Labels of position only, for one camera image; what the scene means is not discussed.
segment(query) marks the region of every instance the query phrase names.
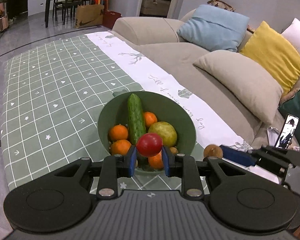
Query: blue pillow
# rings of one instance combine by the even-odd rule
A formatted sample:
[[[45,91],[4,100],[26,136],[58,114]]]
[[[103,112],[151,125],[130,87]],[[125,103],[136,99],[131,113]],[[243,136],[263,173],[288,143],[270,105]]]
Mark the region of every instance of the blue pillow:
[[[186,41],[209,51],[223,49],[237,52],[249,20],[235,12],[211,5],[200,5],[177,33]]]

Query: nike logo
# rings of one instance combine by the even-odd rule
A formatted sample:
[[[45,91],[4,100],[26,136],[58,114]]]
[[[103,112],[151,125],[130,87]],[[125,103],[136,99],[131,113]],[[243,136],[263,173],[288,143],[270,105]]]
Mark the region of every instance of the nike logo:
[[[92,20],[92,21],[89,21],[89,22],[86,22],[86,23],[82,23],[82,21],[81,22],[79,22],[79,26],[83,26],[83,25],[86,25],[86,24],[88,24],[88,23],[90,23],[90,22],[93,22],[94,20]]]

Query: tiled floor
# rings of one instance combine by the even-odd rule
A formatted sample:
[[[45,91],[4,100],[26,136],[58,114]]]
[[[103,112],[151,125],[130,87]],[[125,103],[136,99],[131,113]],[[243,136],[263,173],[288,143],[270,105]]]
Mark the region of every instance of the tiled floor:
[[[59,22],[52,20],[50,15],[49,28],[44,27],[44,13],[19,19],[12,25],[0,39],[0,126],[2,123],[2,94],[4,91],[4,65],[8,59],[24,51],[36,48],[39,45],[51,41],[66,39],[78,35],[105,31],[103,27],[90,27],[85,29],[75,29],[74,20],[68,19],[66,25],[62,25],[61,16]],[[0,239],[4,238],[11,231],[11,227],[5,219],[3,213],[3,200],[8,192],[7,181],[3,170],[2,150],[0,148]]]

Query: sofa armrest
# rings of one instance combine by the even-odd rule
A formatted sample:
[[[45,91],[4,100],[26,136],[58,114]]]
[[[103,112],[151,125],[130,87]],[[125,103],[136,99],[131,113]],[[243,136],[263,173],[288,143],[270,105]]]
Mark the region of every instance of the sofa armrest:
[[[185,41],[177,34],[184,22],[159,17],[123,17],[113,31],[136,45]]]

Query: phone screen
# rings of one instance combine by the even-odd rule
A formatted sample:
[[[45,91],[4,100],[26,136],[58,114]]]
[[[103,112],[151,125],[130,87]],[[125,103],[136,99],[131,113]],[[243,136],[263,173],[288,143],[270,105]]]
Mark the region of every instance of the phone screen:
[[[296,130],[299,118],[288,114],[275,144],[276,148],[287,149]]]

